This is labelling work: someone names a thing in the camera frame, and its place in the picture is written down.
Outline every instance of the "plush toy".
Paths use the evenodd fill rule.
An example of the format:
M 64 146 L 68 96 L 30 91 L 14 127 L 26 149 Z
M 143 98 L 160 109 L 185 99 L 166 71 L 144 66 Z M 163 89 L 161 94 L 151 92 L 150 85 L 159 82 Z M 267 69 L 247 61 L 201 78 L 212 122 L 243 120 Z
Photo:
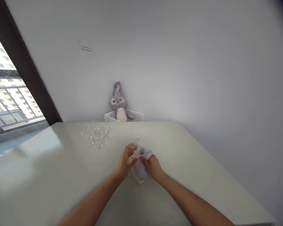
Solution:
M 120 95 L 120 90 L 120 82 L 114 83 L 111 107 L 113 110 L 115 110 L 115 112 L 113 112 L 110 117 L 121 122 L 126 122 L 128 121 L 128 118 L 133 119 L 134 115 L 126 109 L 127 102 L 125 101 L 124 97 Z

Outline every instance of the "white cloth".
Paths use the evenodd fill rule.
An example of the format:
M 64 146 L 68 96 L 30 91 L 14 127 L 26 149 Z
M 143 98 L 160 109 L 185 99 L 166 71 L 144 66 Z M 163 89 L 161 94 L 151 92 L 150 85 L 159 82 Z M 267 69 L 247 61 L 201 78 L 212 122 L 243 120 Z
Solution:
M 152 151 L 151 149 L 142 147 L 137 155 L 148 160 L 152 155 Z M 147 177 L 146 167 L 140 159 L 132 167 L 132 173 L 140 185 L 146 180 Z

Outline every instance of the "table surface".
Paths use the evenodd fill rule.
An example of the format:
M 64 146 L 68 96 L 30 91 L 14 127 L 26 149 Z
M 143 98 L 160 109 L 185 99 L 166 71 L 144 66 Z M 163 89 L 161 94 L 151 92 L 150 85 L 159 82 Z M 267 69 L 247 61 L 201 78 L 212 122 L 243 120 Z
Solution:
M 88 123 L 56 123 L 0 158 L 0 225 L 56 225 L 113 173 L 135 138 L 163 170 L 234 224 L 275 219 L 176 122 L 111 122 L 108 146 L 87 147 Z M 149 175 L 132 173 L 118 187 L 97 225 L 189 225 L 171 196 Z

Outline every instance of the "white basket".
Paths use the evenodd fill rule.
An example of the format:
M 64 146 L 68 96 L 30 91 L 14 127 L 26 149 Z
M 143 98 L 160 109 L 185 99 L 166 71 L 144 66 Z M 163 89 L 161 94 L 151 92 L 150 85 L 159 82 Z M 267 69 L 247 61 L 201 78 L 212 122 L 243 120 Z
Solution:
M 128 118 L 128 121 L 144 121 L 144 115 L 141 114 L 141 113 L 137 113 L 135 111 L 131 111 L 129 110 L 133 115 L 134 115 L 134 119 L 130 119 Z M 112 112 L 109 112 L 107 114 L 105 114 L 105 122 L 120 122 L 112 117 L 110 117 L 110 115 L 115 112 L 115 111 L 112 111 Z

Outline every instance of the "wine glass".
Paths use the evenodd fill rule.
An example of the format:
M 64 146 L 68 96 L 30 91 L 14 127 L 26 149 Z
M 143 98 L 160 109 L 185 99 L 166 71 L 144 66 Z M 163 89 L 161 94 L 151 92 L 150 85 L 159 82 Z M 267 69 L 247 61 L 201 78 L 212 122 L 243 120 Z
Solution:
M 107 137 L 107 132 L 108 132 L 107 122 L 99 122 L 99 125 L 104 132 L 104 140 L 108 140 L 109 138 Z
M 90 123 L 90 126 L 91 126 L 92 130 L 97 134 L 99 129 L 100 129 L 100 126 L 99 126 L 98 122 L 97 121 L 92 121 Z
M 89 147 L 94 145 L 94 142 L 92 141 L 94 133 L 90 125 L 81 129 L 81 135 L 84 139 L 87 139 L 90 142 L 90 144 L 88 145 Z
M 138 142 L 139 142 L 139 139 L 137 138 L 137 139 L 134 139 L 133 140 L 133 145 L 130 147 L 130 148 L 134 148 L 135 146 L 137 146 L 137 149 L 136 149 L 136 151 L 137 152 L 139 152 L 139 145 L 138 145 Z
M 104 137 L 104 132 L 102 130 L 98 130 L 97 135 L 96 135 L 96 139 L 99 142 L 99 145 L 97 147 L 98 149 L 103 149 L 106 146 L 106 144 L 103 143 L 103 137 Z

